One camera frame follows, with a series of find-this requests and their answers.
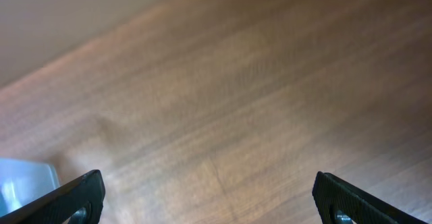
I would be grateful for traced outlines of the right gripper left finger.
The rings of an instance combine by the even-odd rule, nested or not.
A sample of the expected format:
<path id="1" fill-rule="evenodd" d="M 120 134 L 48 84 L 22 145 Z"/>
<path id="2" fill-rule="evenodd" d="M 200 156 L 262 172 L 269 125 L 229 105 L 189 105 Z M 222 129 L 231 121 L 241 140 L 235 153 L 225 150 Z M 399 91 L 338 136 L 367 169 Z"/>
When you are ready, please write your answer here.
<path id="1" fill-rule="evenodd" d="M 98 224 L 104 198 L 101 172 L 94 169 L 1 217 L 1 224 Z"/>

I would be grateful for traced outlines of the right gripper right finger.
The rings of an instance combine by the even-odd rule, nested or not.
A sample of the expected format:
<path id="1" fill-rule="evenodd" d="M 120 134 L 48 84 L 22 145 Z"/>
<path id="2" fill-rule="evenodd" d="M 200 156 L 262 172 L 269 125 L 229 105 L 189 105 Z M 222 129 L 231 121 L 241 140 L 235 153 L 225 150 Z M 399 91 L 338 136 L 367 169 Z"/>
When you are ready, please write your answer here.
<path id="1" fill-rule="evenodd" d="M 331 173 L 317 173 L 312 195 L 324 224 L 427 224 Z"/>

